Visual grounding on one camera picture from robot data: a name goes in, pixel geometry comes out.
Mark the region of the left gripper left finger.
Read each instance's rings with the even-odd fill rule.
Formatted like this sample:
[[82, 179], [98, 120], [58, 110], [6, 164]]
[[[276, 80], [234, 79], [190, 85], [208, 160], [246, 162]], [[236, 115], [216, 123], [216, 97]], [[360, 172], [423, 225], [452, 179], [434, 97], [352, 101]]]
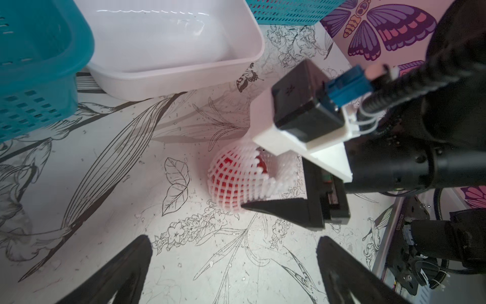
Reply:
[[140, 235], [59, 303], [139, 303], [153, 249]]

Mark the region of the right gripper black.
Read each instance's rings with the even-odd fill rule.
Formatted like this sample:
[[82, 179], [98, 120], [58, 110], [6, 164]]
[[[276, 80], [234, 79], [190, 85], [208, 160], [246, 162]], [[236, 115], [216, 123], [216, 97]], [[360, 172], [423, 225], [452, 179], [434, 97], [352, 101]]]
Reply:
[[326, 223], [347, 224], [351, 219], [348, 194], [405, 190], [414, 195], [432, 187], [439, 170], [440, 149], [413, 138], [350, 143], [346, 148], [353, 181], [345, 183], [303, 160], [307, 199], [251, 201], [248, 211], [268, 214], [309, 230]]

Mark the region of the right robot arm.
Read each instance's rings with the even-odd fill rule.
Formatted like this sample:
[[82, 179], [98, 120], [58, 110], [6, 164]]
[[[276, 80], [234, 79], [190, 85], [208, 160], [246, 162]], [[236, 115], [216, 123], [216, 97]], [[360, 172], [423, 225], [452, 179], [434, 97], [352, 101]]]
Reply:
[[[485, 1], [455, 1], [440, 21], [426, 62], [363, 101], [365, 112], [385, 110], [388, 120], [369, 139], [346, 144], [354, 173], [345, 192], [412, 196], [434, 189], [439, 201], [442, 188], [485, 186], [485, 22], [482, 28], [468, 25], [475, 29], [468, 39], [453, 40], [464, 24], [459, 21], [479, 22], [480, 12], [485, 13]], [[256, 201], [243, 208], [314, 227], [310, 190], [317, 186], [306, 187], [305, 203]], [[416, 255], [462, 262], [468, 270], [461, 272], [485, 273], [485, 211], [456, 214], [445, 222], [438, 215], [425, 224], [419, 220], [407, 228], [414, 242], [408, 246]]]

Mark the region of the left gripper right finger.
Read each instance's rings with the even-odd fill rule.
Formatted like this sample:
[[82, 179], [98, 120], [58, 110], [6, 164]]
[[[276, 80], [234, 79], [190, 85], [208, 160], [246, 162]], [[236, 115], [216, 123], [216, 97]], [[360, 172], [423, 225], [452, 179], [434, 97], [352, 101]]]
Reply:
[[330, 303], [407, 303], [328, 236], [316, 249], [319, 270]]

